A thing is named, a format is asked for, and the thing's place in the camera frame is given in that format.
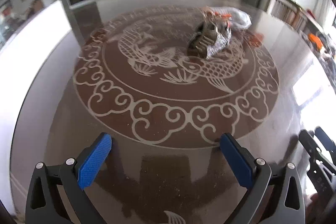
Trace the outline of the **rhinestone hair claw clip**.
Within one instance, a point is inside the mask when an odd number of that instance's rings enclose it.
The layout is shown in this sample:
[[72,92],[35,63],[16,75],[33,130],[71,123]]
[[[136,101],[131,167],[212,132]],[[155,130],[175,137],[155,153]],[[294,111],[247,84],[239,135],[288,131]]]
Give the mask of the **rhinestone hair claw clip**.
[[189,41],[187,54],[208,60],[229,46],[232,32],[228,22],[216,18],[210,9],[203,10],[202,15],[203,21]]

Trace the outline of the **white knitted cloth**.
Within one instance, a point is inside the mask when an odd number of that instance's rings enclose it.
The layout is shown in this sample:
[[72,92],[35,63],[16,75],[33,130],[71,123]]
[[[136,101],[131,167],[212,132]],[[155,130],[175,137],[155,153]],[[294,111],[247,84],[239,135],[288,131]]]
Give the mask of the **white knitted cloth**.
[[252,26],[251,17],[246,12],[234,7],[210,7],[215,17],[224,23],[228,22],[232,30],[247,30]]

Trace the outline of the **wooden railing chair back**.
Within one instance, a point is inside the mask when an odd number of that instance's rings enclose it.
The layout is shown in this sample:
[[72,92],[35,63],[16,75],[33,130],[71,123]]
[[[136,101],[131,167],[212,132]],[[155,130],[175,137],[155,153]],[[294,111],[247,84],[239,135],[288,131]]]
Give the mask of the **wooden railing chair back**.
[[323,28],[316,20],[292,0],[269,0],[266,12],[290,25],[297,32],[323,33]]

